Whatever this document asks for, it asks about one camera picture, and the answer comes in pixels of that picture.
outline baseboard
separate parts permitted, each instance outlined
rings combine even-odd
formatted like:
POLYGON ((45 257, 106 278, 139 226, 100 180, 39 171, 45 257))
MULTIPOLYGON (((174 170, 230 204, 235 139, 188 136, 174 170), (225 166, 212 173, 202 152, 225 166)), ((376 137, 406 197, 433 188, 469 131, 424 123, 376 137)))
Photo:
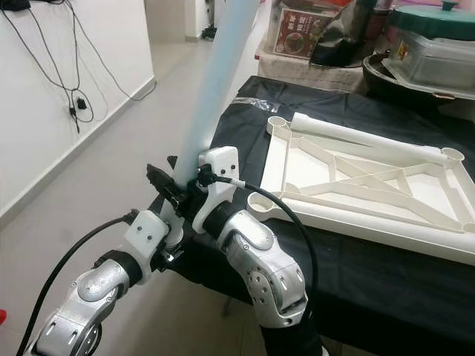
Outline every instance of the baseboard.
POLYGON ((193 43, 197 43, 198 42, 198 39, 200 39, 200 37, 193 37, 193 36, 185 36, 185 42, 193 42, 193 43))
MULTIPOLYGON (((155 85, 155 78, 151 77, 134 96, 142 97, 155 85)), ((76 159, 92 142, 94 142, 109 126, 111 126, 135 101, 126 99, 116 110, 112 111, 87 136, 81 138, 68 152, 48 167, 33 183, 23 190, 9 205, 0 210, 0 231, 3 230, 20 211, 30 204, 67 166, 76 159)))

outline green lid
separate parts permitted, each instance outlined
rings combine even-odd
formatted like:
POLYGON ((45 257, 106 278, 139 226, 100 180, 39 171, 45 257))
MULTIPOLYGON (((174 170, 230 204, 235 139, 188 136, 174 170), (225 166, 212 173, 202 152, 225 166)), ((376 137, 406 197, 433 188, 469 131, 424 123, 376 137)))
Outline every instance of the green lid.
POLYGON ((389 25, 413 31, 434 39, 475 41, 475 13, 453 9, 456 2, 444 1, 443 6, 401 6, 389 18, 389 25))

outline black tablecloth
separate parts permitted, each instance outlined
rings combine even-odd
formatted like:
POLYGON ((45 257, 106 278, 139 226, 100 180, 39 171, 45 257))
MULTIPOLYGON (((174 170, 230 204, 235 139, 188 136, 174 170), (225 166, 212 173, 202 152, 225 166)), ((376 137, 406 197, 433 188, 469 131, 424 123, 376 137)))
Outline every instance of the black tablecloth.
MULTIPOLYGON (((465 155, 475 177, 475 127, 471 122, 431 114, 422 118, 353 94, 331 93, 251 77, 238 96, 281 104, 277 115, 295 111, 328 122, 420 145, 452 147, 465 155)), ((241 179, 259 185, 270 137, 267 117, 250 105, 230 105, 213 147, 239 150, 241 179)), ((237 190, 246 206, 249 192, 237 190)), ((307 284, 307 247, 288 222, 265 222, 282 248, 302 267, 307 284)), ((354 237, 311 228, 318 252, 319 294, 315 312, 323 335, 380 355, 475 355, 475 268, 354 237)), ((187 228, 185 253, 172 269, 196 283, 250 303, 239 275, 207 235, 187 228)))

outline gray tile floor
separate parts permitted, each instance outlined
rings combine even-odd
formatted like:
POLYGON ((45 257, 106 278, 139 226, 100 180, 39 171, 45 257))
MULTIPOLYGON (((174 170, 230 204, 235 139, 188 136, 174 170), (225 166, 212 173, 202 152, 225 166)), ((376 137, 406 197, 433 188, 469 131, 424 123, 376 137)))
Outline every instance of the gray tile floor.
MULTIPOLYGON (((37 294, 65 251, 93 227, 153 200, 145 165, 167 167, 166 157, 179 152, 210 47, 207 42, 187 47, 187 60, 153 94, 118 119, 0 233, 0 308, 9 312, 0 326, 1 356, 14 355, 37 294)), ((235 90, 257 68, 249 53, 252 49, 235 90)), ((77 252, 50 290, 36 330, 62 302, 69 283, 119 245, 125 230, 108 229, 77 252)), ((97 354, 265 355, 252 308, 233 301, 230 315, 222 317, 225 300, 172 272, 156 273, 118 302, 104 322, 97 354)), ((350 351, 343 353, 362 355, 350 351)))

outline light blue tube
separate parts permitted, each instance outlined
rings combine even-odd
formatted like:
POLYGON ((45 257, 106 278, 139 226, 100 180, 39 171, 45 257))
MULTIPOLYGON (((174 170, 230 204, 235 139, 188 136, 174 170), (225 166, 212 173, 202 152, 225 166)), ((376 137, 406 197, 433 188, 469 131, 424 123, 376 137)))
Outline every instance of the light blue tube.
MULTIPOLYGON (((173 172, 173 178, 181 188, 185 188, 186 184, 196 177, 198 156, 209 149, 241 54, 251 32, 258 5, 259 0, 226 2, 220 28, 214 38, 211 58, 198 91, 200 96, 196 102, 189 132, 183 141, 173 172)), ((176 218, 169 203, 163 205, 160 217, 172 227, 167 245, 178 243, 183 221, 176 218)))

